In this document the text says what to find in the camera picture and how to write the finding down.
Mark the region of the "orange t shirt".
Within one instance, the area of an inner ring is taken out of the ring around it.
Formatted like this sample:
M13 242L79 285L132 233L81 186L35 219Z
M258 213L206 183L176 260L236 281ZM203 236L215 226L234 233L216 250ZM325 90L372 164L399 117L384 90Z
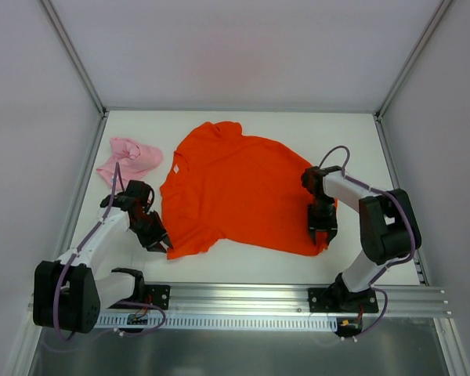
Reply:
M161 218L169 260L232 240L316 256L327 236L308 232L311 194L302 173L311 164L277 141L245 136L237 122L206 122L177 147L161 186Z

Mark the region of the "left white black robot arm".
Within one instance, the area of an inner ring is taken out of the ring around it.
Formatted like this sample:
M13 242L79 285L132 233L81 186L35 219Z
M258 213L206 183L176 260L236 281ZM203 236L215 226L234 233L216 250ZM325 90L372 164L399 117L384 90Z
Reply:
M96 224L81 243L54 261L42 261L34 271L32 317L39 327L58 333L89 333L102 309L168 309L170 287L145 281L131 268L132 253L125 235L134 234L148 252L165 253L172 243L159 214L152 210L154 190L131 180L99 204Z

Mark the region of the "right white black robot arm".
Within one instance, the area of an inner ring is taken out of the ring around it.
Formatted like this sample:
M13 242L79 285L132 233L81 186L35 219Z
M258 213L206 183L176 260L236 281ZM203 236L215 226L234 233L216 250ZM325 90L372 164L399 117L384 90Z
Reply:
M307 168L302 185L312 194L307 208L309 236L329 244L338 233L337 202L359 216L361 251L326 288L308 290L313 313L376 313L375 283L393 266L414 258L421 233L405 190L384 191L347 175L338 166Z

